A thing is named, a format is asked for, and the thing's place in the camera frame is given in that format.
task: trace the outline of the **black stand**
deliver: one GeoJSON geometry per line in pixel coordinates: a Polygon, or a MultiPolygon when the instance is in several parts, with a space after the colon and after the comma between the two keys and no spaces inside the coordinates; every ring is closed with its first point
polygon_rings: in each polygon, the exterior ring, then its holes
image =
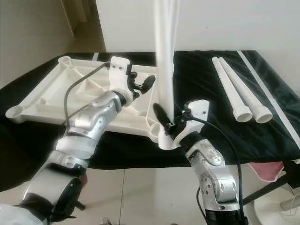
{"type": "Polygon", "coordinates": [[[76,207],[77,209],[79,209],[80,211],[85,210],[85,205],[83,205],[80,201],[76,201],[75,207],[76,207]]]}

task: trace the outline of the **pink cloth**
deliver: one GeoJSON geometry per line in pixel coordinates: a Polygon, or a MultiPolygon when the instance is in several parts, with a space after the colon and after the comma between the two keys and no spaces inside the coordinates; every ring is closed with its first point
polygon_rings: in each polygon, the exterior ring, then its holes
{"type": "Polygon", "coordinates": [[[258,178],[266,182],[277,181],[278,174],[284,168],[282,162],[248,163],[248,164],[254,170],[258,178]]]}

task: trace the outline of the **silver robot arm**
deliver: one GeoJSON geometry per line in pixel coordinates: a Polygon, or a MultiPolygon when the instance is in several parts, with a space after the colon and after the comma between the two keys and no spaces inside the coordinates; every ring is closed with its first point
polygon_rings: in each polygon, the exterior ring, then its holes
{"type": "MultiPolygon", "coordinates": [[[[135,90],[146,93],[155,81],[154,76],[149,76],[142,85],[135,84],[136,76],[135,72],[131,72],[129,60],[111,58],[110,90],[80,111],[74,124],[58,140],[47,161],[32,178],[23,201],[17,205],[20,212],[30,212],[27,223],[24,218],[22,221],[17,219],[17,222],[33,224],[34,219],[38,221],[35,224],[46,225],[71,218],[82,189],[80,178],[85,175],[88,159],[94,154],[106,127],[116,118],[122,106],[130,105],[139,96],[135,90]]],[[[5,209],[12,212],[16,208],[5,209]]],[[[16,220],[4,221],[3,224],[13,222],[16,220]]]]}
{"type": "Polygon", "coordinates": [[[188,102],[182,114],[175,117],[173,122],[160,105],[154,104],[153,108],[166,133],[184,150],[199,179],[207,224],[247,225],[247,218],[240,213],[236,182],[223,156],[199,134],[204,124],[191,119],[194,117],[206,121],[209,102],[188,102]]]}

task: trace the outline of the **white pvc pipe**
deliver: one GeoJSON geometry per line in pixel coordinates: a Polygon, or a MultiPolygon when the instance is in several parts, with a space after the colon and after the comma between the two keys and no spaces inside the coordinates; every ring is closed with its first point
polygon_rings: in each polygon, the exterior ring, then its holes
{"type": "Polygon", "coordinates": [[[300,195],[296,195],[294,198],[280,204],[280,207],[283,211],[291,210],[299,206],[300,206],[300,195]]]}
{"type": "Polygon", "coordinates": [[[248,86],[239,78],[239,76],[223,58],[219,58],[219,61],[224,70],[226,71],[227,75],[229,76],[230,80],[234,84],[235,88],[238,90],[238,92],[243,97],[247,105],[250,107],[255,121],[257,123],[266,123],[269,120],[271,120],[273,117],[271,111],[267,107],[262,105],[262,103],[248,88],[248,86]]]}
{"type": "MultiPolygon", "coordinates": [[[[171,62],[170,9],[168,0],[154,0],[154,29],[157,66],[158,103],[171,121],[174,120],[173,69],[171,62]]],[[[160,125],[158,146],[164,150],[176,148],[173,139],[165,135],[160,125]]]]}
{"type": "Polygon", "coordinates": [[[177,34],[177,25],[179,17],[180,0],[170,0],[170,12],[169,12],[169,28],[170,28],[170,40],[171,40],[171,59],[173,64],[173,57],[175,51],[175,42],[177,34]]]}
{"type": "Polygon", "coordinates": [[[234,88],[233,84],[229,80],[225,70],[217,57],[212,58],[212,62],[216,68],[217,74],[219,75],[220,81],[229,99],[229,102],[233,109],[233,115],[238,122],[247,122],[252,118],[250,109],[244,105],[242,99],[234,88]]]}

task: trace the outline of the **black cable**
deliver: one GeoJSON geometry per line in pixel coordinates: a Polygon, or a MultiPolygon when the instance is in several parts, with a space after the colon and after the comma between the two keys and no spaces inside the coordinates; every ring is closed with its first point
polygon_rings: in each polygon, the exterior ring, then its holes
{"type": "Polygon", "coordinates": [[[74,116],[76,113],[78,113],[79,111],[81,111],[82,109],[84,109],[84,108],[86,108],[86,107],[88,107],[88,106],[89,106],[89,104],[86,104],[86,105],[80,107],[80,108],[77,109],[74,113],[72,113],[71,115],[69,115],[69,116],[68,116],[68,119],[70,120],[70,119],[72,118],[72,116],[74,116]]]}
{"type": "Polygon", "coordinates": [[[204,123],[207,124],[213,128],[215,128],[218,132],[220,132],[220,134],[228,141],[229,145],[231,146],[233,153],[236,157],[237,160],[237,168],[238,168],[238,176],[239,176],[239,205],[240,205],[240,214],[241,217],[244,218],[244,209],[243,209],[243,184],[242,184],[242,171],[241,171],[241,167],[240,167],[240,157],[238,155],[238,152],[236,150],[236,148],[234,147],[234,145],[232,144],[232,142],[229,140],[229,138],[226,136],[226,134],[220,130],[218,127],[216,127],[214,124],[207,122],[205,120],[202,119],[198,119],[196,117],[189,117],[191,120],[195,120],[198,121],[200,123],[204,123]]]}
{"type": "MultiPolygon", "coordinates": [[[[87,106],[89,106],[89,104],[86,104],[86,105],[80,107],[79,109],[77,109],[74,113],[72,113],[71,115],[68,116],[68,119],[70,120],[70,118],[72,118],[72,116],[74,116],[74,115],[77,114],[79,111],[81,111],[82,109],[86,108],[87,106]]],[[[66,123],[66,120],[64,120],[63,123],[61,123],[61,125],[60,125],[60,128],[59,128],[59,130],[58,130],[58,136],[59,136],[59,137],[61,137],[61,135],[60,135],[60,134],[61,134],[61,129],[62,129],[63,125],[65,125],[65,123],[66,123]]]]}
{"type": "Polygon", "coordinates": [[[65,112],[65,118],[66,118],[66,124],[67,124],[67,129],[69,129],[70,127],[70,120],[69,120],[69,115],[68,115],[68,107],[67,107],[67,101],[68,101],[68,96],[70,91],[80,82],[84,81],[85,79],[89,78],[90,76],[92,76],[93,74],[95,74],[96,72],[98,72],[99,70],[101,70],[103,67],[109,65],[109,62],[105,62],[103,63],[101,66],[97,67],[96,69],[94,69],[93,71],[89,72],[87,75],[83,76],[82,78],[80,78],[79,80],[77,80],[76,82],[74,82],[66,91],[65,97],[64,97],[64,112],[65,112]]]}
{"type": "Polygon", "coordinates": [[[202,209],[202,207],[201,207],[201,205],[200,205],[200,201],[199,201],[199,193],[200,193],[200,186],[198,187],[197,192],[196,192],[196,200],[197,200],[198,207],[199,207],[199,209],[200,209],[200,211],[201,211],[201,213],[202,213],[202,216],[203,216],[203,218],[205,219],[205,221],[207,222],[206,216],[205,216],[205,214],[204,214],[204,211],[203,211],[203,209],[202,209]]]}

